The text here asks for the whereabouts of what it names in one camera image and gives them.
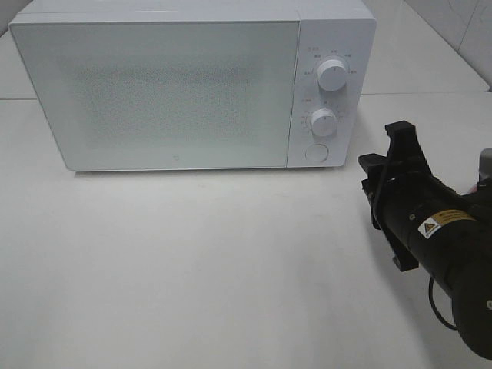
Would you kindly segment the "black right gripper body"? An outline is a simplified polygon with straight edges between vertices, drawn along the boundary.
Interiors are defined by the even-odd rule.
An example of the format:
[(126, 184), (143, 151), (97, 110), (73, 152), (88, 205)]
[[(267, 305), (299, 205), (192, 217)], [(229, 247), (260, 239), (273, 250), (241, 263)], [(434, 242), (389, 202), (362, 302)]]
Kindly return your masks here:
[(388, 154), (379, 178), (366, 178), (362, 188), (371, 207), (373, 226), (382, 231), (394, 252), (400, 271), (424, 262), (411, 249), (410, 233), (417, 230), (424, 215), (439, 204), (450, 204), (454, 191), (435, 178), (424, 153)]

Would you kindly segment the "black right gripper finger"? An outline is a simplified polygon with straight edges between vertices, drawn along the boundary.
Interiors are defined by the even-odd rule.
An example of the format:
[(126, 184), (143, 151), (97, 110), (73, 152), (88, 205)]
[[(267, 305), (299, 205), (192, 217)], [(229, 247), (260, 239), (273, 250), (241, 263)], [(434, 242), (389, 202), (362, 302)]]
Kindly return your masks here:
[(397, 121), (385, 125), (390, 139), (388, 154), (420, 154), (416, 127), (408, 121)]
[(375, 153), (361, 155), (358, 163), (368, 178), (379, 178), (386, 165), (387, 157)]

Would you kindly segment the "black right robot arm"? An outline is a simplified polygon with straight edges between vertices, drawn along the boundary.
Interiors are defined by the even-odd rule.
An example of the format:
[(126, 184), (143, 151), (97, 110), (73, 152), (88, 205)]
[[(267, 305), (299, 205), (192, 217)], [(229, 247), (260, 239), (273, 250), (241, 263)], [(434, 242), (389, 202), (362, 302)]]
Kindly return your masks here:
[(382, 231), (400, 271), (423, 267), (429, 285), (451, 299), (457, 331), (478, 356), (491, 358), (491, 176), (480, 175), (475, 189), (458, 194), (434, 177), (414, 125), (386, 125), (387, 154), (367, 154), (358, 162), (373, 226)]

